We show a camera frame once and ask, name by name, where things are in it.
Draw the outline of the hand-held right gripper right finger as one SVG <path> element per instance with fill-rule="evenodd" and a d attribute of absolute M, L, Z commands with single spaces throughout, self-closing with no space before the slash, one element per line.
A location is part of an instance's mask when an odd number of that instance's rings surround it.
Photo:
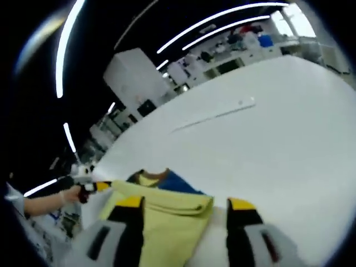
<path fill-rule="evenodd" d="M 256 207 L 228 198 L 226 248 L 230 266 L 304 266 L 297 246 L 282 231 L 265 223 Z"/>

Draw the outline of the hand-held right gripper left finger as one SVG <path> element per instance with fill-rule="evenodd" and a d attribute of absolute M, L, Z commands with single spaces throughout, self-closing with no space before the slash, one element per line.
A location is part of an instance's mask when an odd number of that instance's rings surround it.
<path fill-rule="evenodd" d="M 73 242 L 74 266 L 139 266 L 144 245 L 142 196 L 117 201 L 106 219 L 99 219 Z"/>

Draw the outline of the person's left hand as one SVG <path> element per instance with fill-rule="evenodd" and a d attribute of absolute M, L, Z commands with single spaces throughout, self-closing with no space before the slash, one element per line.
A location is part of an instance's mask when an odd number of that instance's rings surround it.
<path fill-rule="evenodd" d="M 59 196 L 63 204 L 74 203 L 80 200 L 79 193 L 81 187 L 79 185 L 74 185 L 69 189 L 62 190 L 59 192 Z"/>

